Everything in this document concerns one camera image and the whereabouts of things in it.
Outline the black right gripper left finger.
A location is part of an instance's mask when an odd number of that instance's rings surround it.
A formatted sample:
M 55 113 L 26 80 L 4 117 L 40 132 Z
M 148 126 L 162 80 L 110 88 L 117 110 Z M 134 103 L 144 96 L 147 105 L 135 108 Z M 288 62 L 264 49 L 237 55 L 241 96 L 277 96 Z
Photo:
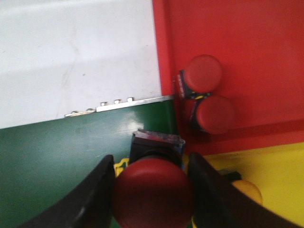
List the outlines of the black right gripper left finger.
M 106 155 L 65 197 L 19 227 L 109 228 L 114 181 L 114 157 Z

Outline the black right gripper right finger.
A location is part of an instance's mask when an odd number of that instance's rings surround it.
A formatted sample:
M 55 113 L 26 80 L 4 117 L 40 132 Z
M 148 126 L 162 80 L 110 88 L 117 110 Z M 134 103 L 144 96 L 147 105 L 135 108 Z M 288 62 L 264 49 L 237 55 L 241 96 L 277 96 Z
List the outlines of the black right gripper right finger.
M 298 225 L 257 204 L 220 175 L 197 152 L 189 155 L 198 228 L 296 228 Z

